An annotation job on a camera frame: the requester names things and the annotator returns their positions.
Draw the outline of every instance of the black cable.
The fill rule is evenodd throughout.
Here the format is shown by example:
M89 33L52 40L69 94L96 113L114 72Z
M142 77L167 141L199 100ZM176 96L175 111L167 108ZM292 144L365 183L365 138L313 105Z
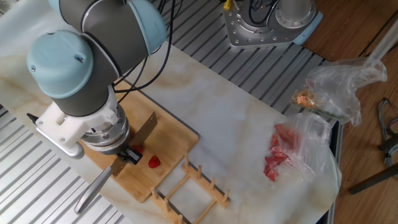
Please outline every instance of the black cable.
M175 0L172 0L172 10L171 10L171 15L174 15L174 7L175 7ZM149 86L150 84L152 84L159 76L160 74L163 72L166 63L169 59L169 55L170 55L170 51L172 48L172 39L173 39L173 21L174 21L174 16L170 17L170 35L169 35L169 44L167 46L167 53L166 53L166 57L165 60L163 62L162 67L160 68L160 70L158 71L158 73L155 75L154 78L152 78L151 80L149 80L149 82L143 84L142 86L139 87L134 87L132 86L132 88L128 89L128 90L115 90L115 93L130 93L131 91L136 91L136 90L141 90L147 86Z
M158 52L162 46L160 45L154 52L151 53L153 55L154 53Z
M259 22L258 22L258 21L254 21L252 15L251 15L253 2L254 2L254 0L250 0L250 6L249 6L249 18L250 18L250 21L251 21L253 24L257 24L257 25L258 25L258 24L263 24L263 23L267 20L269 14L271 13L271 9L272 9L273 5L275 4L275 0L272 0L272 2L271 2L270 4L268 4L269 9L268 9L268 11L267 11L266 16L265 16L261 21L259 21Z
M125 75L123 75L116 83L114 83L113 87L115 87L118 84L120 84L121 82L123 82L123 80L125 80L131 74L132 71L133 71L133 68L130 68L130 70Z
M167 3L167 0L162 0L161 2L160 2L160 10L159 10L159 13L160 13L160 15L163 13L163 10L164 10L164 6L166 5L166 3Z
M182 8L182 3L183 3L183 0L180 1L180 7L178 7L177 13L175 13L173 19L177 18L178 14L180 13L180 10L181 10L181 8Z
M136 81L134 81L134 83L131 85L131 87L130 87L130 89L129 89L130 91L136 86L138 80L140 79L140 77L141 77L141 75L142 75L142 72L144 71L145 65L147 64L147 61L148 61L148 57L145 58L144 64L142 64L141 71L139 72L139 74L138 74L138 76L137 76L137 78L136 78ZM130 93L130 91L127 92L126 94L124 94L124 96L118 101L118 103L122 102L122 100L125 99L125 97Z

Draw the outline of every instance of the red strawberry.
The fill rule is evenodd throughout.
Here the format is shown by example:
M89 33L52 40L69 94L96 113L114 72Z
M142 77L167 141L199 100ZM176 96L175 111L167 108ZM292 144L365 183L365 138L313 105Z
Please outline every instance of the red strawberry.
M150 159L150 161L148 162L148 166L150 168L156 168L158 166L160 166L160 160L157 156L152 156L152 158Z

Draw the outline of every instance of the food package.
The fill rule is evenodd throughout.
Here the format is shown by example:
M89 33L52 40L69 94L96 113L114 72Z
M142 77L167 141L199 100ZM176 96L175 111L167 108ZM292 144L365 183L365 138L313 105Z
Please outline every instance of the food package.
M361 105L355 91L370 83L385 82L387 71L380 60L356 58L314 68L292 101L304 108L338 119L361 123Z
M276 124L265 175L275 182L281 164L297 169L306 180L322 175L330 150L330 132L331 125L313 113L299 113Z

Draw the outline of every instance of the cable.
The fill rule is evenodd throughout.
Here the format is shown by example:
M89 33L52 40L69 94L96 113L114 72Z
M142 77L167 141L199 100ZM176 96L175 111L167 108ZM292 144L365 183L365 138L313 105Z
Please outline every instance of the cable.
M172 10L171 10L171 14L174 15L174 7L175 7L175 0L172 0ZM173 40L173 21L174 21L174 16L170 17L170 35L169 35L169 44L167 46L167 53L166 53L166 57L165 60L163 62L162 67L160 68L160 70L158 71L158 73L155 75L154 78L152 78L151 80L149 80L149 82L147 82L146 84L143 84L142 86L139 87L134 87L132 86L132 88L128 89L128 90L115 90L115 93L130 93L131 91L136 91L136 90L141 90L147 86L149 86L150 84L152 84L159 76L160 74L163 72L166 63L169 59L169 55L170 55L170 51L172 48L172 40Z
M177 10L177 13L175 13L175 15L174 15L174 17L173 17L173 20L175 19L175 18L177 18L177 16L178 16L178 14L180 13L180 10L181 10L181 8L182 8L182 3L183 3L183 0L181 0L180 1L180 7L178 7L178 10Z
M140 77L141 77L141 75L142 75L142 72L144 71L144 68L145 68L145 65L147 64L147 61L148 61L148 57L145 58L144 64L142 64L142 67L141 67L141 71L139 72L139 74L138 74L138 76L137 76L137 78L136 78L136 81L134 81L134 83L131 85L130 90L132 90L132 89L136 86L138 80L140 79ZM122 100L124 100L125 97L126 97L129 93L130 93L130 91L127 92L127 93L125 93L124 96L118 101L118 103L122 102Z
M153 55L154 53L158 52L162 46L160 45L154 52L151 53Z
M117 86L118 84L123 82L123 80L125 80L131 74L132 71L133 68L130 68L130 70L125 75L123 75L113 86Z
M397 134L393 133L390 128L387 129L386 125L384 124L383 111L384 111L384 105L386 105L386 104L391 104L396 110L398 110L398 108L394 104L390 103L390 101L388 99L385 99L385 98L383 98L383 100L379 104L379 107L377 109L377 113L378 113L379 122L380 122L380 125L381 125L383 142L386 142L388 140L388 132L390 132L392 134L393 138L396 138L396 136L397 136ZM393 166L395 164L395 162L392 160L392 155L395 152L397 152L397 151L398 151L398 144L393 145L392 147L385 149L385 151L384 151L384 163L385 163L385 165L390 167L390 166Z
M267 6L269 6L268 11L267 11L267 14L266 14L266 16L265 16L261 21L259 21L259 22L258 22L258 21L254 21L252 15L251 15L253 2L254 2L254 0L250 0L250 6L249 6L249 18L250 18L250 21L251 21L252 23L254 23L254 24L257 24L257 25L258 25L258 24L263 24L263 23L267 20L269 14L271 13L271 9L272 9L273 5L275 4L275 0L272 0L271 3L267 5Z

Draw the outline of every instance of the wooden peg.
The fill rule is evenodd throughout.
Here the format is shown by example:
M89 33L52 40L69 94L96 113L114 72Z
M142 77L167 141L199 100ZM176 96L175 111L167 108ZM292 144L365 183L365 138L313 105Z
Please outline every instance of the wooden peg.
M216 185L216 177L214 177L213 180L211 180L210 190L214 190L214 185Z
M182 215L178 216L178 224L182 224L182 218L183 218Z
M229 189L225 192L224 198L223 198L223 202L226 202L226 201L227 201L230 192L231 192L231 191L230 191Z
M157 194L156 190L154 187L150 188L150 191L152 192L152 195L154 196L155 199L159 198L159 195Z
M185 168L187 168L187 169L188 169L188 166L189 166L189 160L188 160L188 153L187 153L187 152L185 153L184 157L185 157L185 164L184 164L184 166L185 166Z
M164 200L164 205L166 207L166 212L170 212L169 200Z
M201 178L201 165L198 166L197 179Z

